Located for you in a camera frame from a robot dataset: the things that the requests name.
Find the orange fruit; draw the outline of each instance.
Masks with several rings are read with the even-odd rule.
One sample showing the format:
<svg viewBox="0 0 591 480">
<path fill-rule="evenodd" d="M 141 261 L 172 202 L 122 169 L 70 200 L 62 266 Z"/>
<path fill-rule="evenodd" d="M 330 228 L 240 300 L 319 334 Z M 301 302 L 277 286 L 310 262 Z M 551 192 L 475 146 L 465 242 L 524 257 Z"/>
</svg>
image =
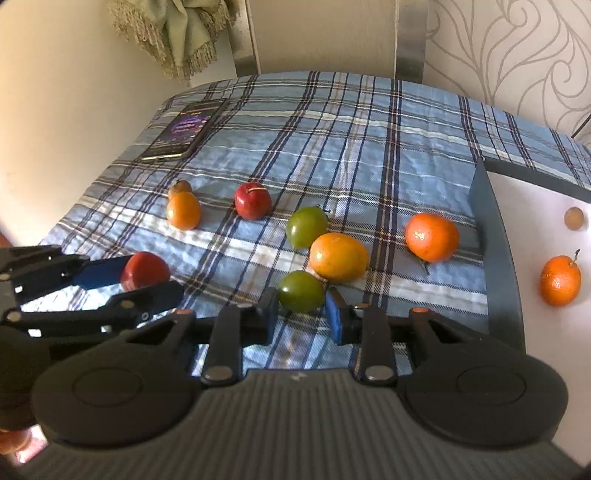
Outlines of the orange fruit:
<svg viewBox="0 0 591 480">
<path fill-rule="evenodd" d="M 445 262 L 457 250 L 460 234 L 447 218 L 435 213 L 413 216 L 404 232 L 408 249 L 425 262 Z"/>
<path fill-rule="evenodd" d="M 26 450 L 31 444 L 33 434 L 30 429 L 19 430 L 17 432 L 5 432 L 0 430 L 0 455 L 20 452 Z"/>
<path fill-rule="evenodd" d="M 322 278 L 345 283 L 361 277 L 368 269 L 364 245 L 344 233 L 320 235 L 310 247 L 310 266 Z"/>
<path fill-rule="evenodd" d="M 540 275 L 540 294 L 553 307 L 563 307 L 572 302 L 581 289 L 581 271 L 575 263 L 579 250 L 574 259 L 561 255 L 552 257 L 546 262 Z"/>
<path fill-rule="evenodd" d="M 168 190 L 168 199 L 170 200 L 177 193 L 192 191 L 191 184 L 187 180 L 179 180 Z"/>
<path fill-rule="evenodd" d="M 193 230 L 201 220 L 201 206 L 191 192 L 178 192 L 168 201 L 166 216 L 173 227 Z"/>
</svg>

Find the apple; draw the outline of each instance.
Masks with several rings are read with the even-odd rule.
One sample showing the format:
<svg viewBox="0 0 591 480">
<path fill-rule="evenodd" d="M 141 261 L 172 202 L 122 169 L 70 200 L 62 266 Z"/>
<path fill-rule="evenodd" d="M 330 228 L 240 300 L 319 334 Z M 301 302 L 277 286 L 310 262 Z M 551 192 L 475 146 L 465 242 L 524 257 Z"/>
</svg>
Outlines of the apple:
<svg viewBox="0 0 591 480">
<path fill-rule="evenodd" d="M 242 218 L 260 220 L 271 211 L 271 195 L 265 187 L 251 181 L 238 187 L 234 205 Z"/>
<path fill-rule="evenodd" d="M 151 287 L 170 280 L 170 269 L 164 260 L 150 252 L 137 252 L 129 259 L 121 274 L 125 291 Z"/>
</svg>

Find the small orange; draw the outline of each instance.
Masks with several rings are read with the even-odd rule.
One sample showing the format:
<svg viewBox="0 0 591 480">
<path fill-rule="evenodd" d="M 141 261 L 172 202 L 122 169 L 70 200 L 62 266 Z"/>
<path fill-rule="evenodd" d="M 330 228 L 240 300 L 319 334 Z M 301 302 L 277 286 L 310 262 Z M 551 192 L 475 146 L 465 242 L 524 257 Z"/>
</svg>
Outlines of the small orange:
<svg viewBox="0 0 591 480">
<path fill-rule="evenodd" d="M 364 245 L 344 233 L 320 235 L 310 247 L 310 266 L 322 278 L 346 283 L 368 269 L 369 255 Z"/>
<path fill-rule="evenodd" d="M 430 263 L 449 260 L 460 243 L 460 235 L 451 221 L 426 212 L 410 219 L 404 238 L 412 253 Z"/>
<path fill-rule="evenodd" d="M 574 259 L 561 255 L 550 258 L 540 275 L 540 294 L 553 307 L 563 307 L 572 302 L 581 289 L 581 271 L 575 263 L 579 250 Z"/>
<path fill-rule="evenodd" d="M 191 192 L 177 192 L 168 202 L 166 216 L 173 227 L 193 230 L 201 220 L 201 206 Z"/>
</svg>

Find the wall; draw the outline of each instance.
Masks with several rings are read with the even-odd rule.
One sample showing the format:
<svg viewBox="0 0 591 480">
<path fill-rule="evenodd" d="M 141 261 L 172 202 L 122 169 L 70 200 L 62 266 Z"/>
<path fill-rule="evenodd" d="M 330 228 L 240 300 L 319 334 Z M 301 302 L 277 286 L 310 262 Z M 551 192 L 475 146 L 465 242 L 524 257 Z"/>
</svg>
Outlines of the wall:
<svg viewBox="0 0 591 480">
<path fill-rule="evenodd" d="M 226 75 L 227 53 L 222 72 L 210 66 L 193 83 Z M 117 37 L 105 0 L 3 2 L 0 230 L 14 244 L 36 244 L 186 88 Z"/>
<path fill-rule="evenodd" d="M 424 83 L 572 134 L 591 111 L 589 0 L 430 0 Z M 591 125 L 579 141 L 591 145 Z"/>
<path fill-rule="evenodd" d="M 247 0 L 259 71 L 391 77 L 397 4 L 384 0 Z"/>
<path fill-rule="evenodd" d="M 236 78 L 236 67 L 232 57 L 232 47 L 228 32 L 221 33 L 216 41 L 217 62 L 191 77 L 191 86 L 204 85 L 206 83 L 218 82 L 225 79 Z"/>
</svg>

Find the smartphone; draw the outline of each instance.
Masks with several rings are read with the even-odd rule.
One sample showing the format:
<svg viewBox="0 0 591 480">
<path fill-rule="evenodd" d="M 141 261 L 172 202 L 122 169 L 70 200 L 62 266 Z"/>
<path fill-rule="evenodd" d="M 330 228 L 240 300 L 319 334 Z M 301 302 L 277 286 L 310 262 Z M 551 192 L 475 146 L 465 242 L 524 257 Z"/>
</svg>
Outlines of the smartphone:
<svg viewBox="0 0 591 480">
<path fill-rule="evenodd" d="M 140 159 L 167 161 L 190 157 L 227 104 L 227 98 L 188 104 L 141 154 Z"/>
</svg>

